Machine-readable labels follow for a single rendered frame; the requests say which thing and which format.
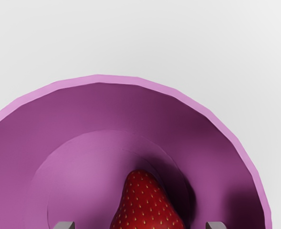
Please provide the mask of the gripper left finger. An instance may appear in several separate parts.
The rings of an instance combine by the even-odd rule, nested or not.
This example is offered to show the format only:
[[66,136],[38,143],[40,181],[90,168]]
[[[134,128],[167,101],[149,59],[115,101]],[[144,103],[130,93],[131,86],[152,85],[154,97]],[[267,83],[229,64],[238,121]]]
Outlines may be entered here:
[[75,229],[75,223],[73,221],[60,221],[53,229]]

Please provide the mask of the red strawberry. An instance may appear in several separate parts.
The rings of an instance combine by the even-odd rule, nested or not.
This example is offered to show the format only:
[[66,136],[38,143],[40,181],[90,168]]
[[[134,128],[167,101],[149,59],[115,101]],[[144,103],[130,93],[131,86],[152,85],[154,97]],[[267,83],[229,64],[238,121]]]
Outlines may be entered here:
[[110,229],[186,229],[166,192],[149,172],[130,172]]

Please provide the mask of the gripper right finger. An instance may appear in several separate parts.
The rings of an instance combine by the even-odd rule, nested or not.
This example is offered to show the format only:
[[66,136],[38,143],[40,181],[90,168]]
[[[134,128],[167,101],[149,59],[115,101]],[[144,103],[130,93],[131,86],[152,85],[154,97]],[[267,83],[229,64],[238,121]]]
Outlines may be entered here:
[[206,222],[206,229],[226,229],[226,226],[221,221]]

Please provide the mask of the purple bowl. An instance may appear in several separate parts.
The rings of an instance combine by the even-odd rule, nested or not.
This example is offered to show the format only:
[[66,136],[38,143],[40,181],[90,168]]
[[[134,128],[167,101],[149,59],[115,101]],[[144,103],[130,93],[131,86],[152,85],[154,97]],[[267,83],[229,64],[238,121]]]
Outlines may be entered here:
[[55,82],[0,111],[0,229],[109,229],[134,169],[158,179],[187,229],[272,229],[258,171],[210,110],[111,75]]

